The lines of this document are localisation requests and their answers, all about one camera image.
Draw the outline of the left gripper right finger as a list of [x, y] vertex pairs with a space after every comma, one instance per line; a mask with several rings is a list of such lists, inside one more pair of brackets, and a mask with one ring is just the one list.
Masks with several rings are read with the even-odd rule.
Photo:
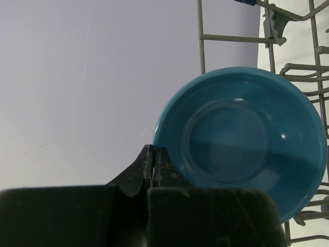
[[263, 191], [155, 187], [148, 246], [285, 246], [278, 210]]

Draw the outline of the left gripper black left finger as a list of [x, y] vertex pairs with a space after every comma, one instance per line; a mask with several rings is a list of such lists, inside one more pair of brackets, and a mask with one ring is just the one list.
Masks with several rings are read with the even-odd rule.
[[154, 149], [105, 185], [1, 191], [1, 246], [146, 246]]

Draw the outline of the blue bowl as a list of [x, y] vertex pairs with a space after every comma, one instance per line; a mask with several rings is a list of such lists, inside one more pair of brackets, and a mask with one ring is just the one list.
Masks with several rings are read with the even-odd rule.
[[285, 78], [251, 67], [207, 72], [163, 109], [153, 146], [195, 186], [253, 188], [275, 201], [282, 222], [315, 195], [327, 138], [311, 101]]

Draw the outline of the grey wire dish rack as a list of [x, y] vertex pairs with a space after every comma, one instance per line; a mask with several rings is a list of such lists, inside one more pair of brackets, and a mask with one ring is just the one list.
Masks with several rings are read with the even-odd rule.
[[[204, 31], [197, 2], [200, 70], [207, 71], [205, 42], [258, 45], [257, 66], [285, 77], [314, 104], [328, 128], [328, 1], [255, 1], [261, 7], [258, 35], [228, 36]], [[289, 246], [328, 246], [328, 176], [303, 211], [284, 223]]]

